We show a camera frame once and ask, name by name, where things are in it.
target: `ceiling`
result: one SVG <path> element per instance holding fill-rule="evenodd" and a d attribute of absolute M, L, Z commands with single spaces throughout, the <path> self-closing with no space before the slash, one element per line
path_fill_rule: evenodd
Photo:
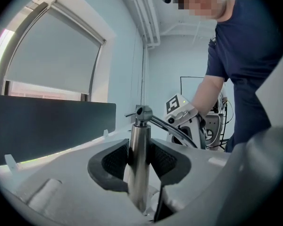
<path fill-rule="evenodd" d="M 143 34 L 140 19 L 132 0 L 123 0 L 129 12 Z M 216 21 L 204 20 L 199 16 L 189 15 L 188 10 L 179 10 L 174 3 L 166 4 L 162 0 L 153 0 L 157 14 L 161 36 L 167 35 L 192 35 L 211 38 L 214 35 Z"/>

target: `metal rod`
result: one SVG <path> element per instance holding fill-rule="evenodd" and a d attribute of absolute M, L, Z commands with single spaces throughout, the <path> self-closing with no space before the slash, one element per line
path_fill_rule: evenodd
<path fill-rule="evenodd" d="M 125 117 L 129 117 L 129 116 L 133 116 L 133 115 L 135 115 L 135 112 L 131 112 L 131 113 L 125 114 Z"/>
<path fill-rule="evenodd" d="M 151 24 L 150 24 L 150 21 L 149 21 L 149 17 L 147 15 L 147 11 L 146 11 L 146 8 L 145 8 L 145 5 L 143 3 L 142 0 L 137 0 L 137 4 L 141 10 L 141 14 L 145 20 L 145 24 L 146 24 L 146 28 L 148 30 L 148 34 L 149 34 L 149 37 L 150 37 L 150 41 L 151 43 L 154 43 L 154 38 L 153 38 L 153 32 L 152 32 L 152 29 L 151 29 Z"/>
<path fill-rule="evenodd" d="M 142 28 L 143 35 L 144 35 L 144 37 L 145 37 L 146 43 L 148 43 L 148 37 L 147 37 L 147 34 L 146 34 L 145 26 L 144 26 L 144 24 L 143 24 L 143 19 L 142 19 L 142 15 L 141 15 L 141 9 L 140 9 L 140 7 L 138 6 L 136 0 L 133 0 L 133 2 L 134 2 L 134 4 L 135 4 L 138 17 L 140 18 L 141 28 Z"/>
<path fill-rule="evenodd" d="M 153 0 L 147 0 L 147 1 L 148 1 L 149 9 L 150 9 L 150 14 L 152 16 L 153 23 L 154 23 L 154 29 L 155 29 L 155 34 L 156 34 L 156 38 L 157 38 L 157 46 L 158 46 L 158 45 L 160 45 L 158 18 L 157 18 L 156 12 L 155 12 Z"/>
<path fill-rule="evenodd" d="M 142 213 L 146 210 L 148 198 L 151 127 L 147 122 L 152 115 L 152 110 L 147 106 L 137 109 L 130 140 L 128 193 Z"/>

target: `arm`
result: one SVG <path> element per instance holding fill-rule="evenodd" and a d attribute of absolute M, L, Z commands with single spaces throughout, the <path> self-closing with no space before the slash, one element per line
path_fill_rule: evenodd
<path fill-rule="evenodd" d="M 198 86 L 192 105 L 202 116 L 206 116 L 218 100 L 224 81 L 228 76 L 215 49 L 215 43 L 208 44 L 208 68 L 206 76 Z"/>
<path fill-rule="evenodd" d="M 218 100 L 225 79 L 206 75 L 198 86 L 192 105 L 203 116 L 206 116 Z"/>

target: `black panel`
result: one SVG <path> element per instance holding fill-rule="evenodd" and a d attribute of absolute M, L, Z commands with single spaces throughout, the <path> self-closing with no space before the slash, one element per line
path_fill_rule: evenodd
<path fill-rule="evenodd" d="M 103 150 L 88 162 L 90 177 L 103 189 L 128 192 L 128 184 L 123 181 L 128 162 L 129 139 Z"/>
<path fill-rule="evenodd" d="M 40 158 L 115 130 L 116 105 L 0 96 L 0 165 Z"/>

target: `window frame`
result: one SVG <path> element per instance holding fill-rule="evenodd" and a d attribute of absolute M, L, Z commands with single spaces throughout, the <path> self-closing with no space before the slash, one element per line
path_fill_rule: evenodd
<path fill-rule="evenodd" d="M 6 85 L 5 85 L 5 88 L 4 88 L 4 95 L 5 96 L 13 96 L 13 95 L 11 95 L 11 91 L 12 91 L 12 83 L 14 83 L 14 81 L 6 81 Z M 80 94 L 80 93 L 78 93 L 78 92 L 74 92 L 74 93 L 76 93 L 77 95 L 80 95 L 80 99 L 78 99 L 78 100 L 73 100 L 73 101 L 86 101 L 86 96 L 87 95 L 85 95 L 85 94 Z"/>
<path fill-rule="evenodd" d="M 5 75 L 7 74 L 8 68 L 11 64 L 14 53 L 16 52 L 16 50 L 17 50 L 18 46 L 20 45 L 22 39 L 26 36 L 26 34 L 30 30 L 30 28 L 34 25 L 34 23 L 36 23 L 37 20 L 43 14 L 45 14 L 50 8 L 53 8 L 54 10 L 59 12 L 61 15 L 68 18 L 70 23 L 74 23 L 73 26 L 78 26 L 78 27 L 80 27 L 80 29 L 85 30 L 90 36 L 95 38 L 101 44 L 99 51 L 98 51 L 98 54 L 97 54 L 97 57 L 95 59 L 95 64 L 93 66 L 93 70 L 92 70 L 89 94 L 88 95 L 87 94 L 81 94 L 81 101 L 91 101 L 92 83 L 93 83 L 93 78 L 94 78 L 94 72 L 95 72 L 95 68 L 98 64 L 100 52 L 102 51 L 102 47 L 105 44 L 106 40 L 104 38 L 102 38 L 96 31 L 94 31 L 81 18 L 79 18 L 77 15 L 75 15 L 73 12 L 71 12 L 69 9 L 67 9 L 63 5 L 59 4 L 57 2 L 57 0 L 55 0 L 51 4 L 47 4 L 47 3 L 43 2 L 34 11 L 32 11 L 27 16 L 27 18 L 22 22 L 22 24 L 19 26 L 20 29 L 18 28 L 16 30 L 15 33 L 17 33 L 18 36 L 14 36 L 14 38 L 12 38 L 11 41 L 8 43 L 8 46 L 6 47 L 6 50 L 3 53 L 2 60 L 0 62 L 0 69 L 4 71 L 4 73 L 0 73 L 0 89 L 1 89 L 0 94 L 9 96 L 11 82 L 8 81 L 8 80 L 5 80 L 4 78 L 5 78 Z"/>

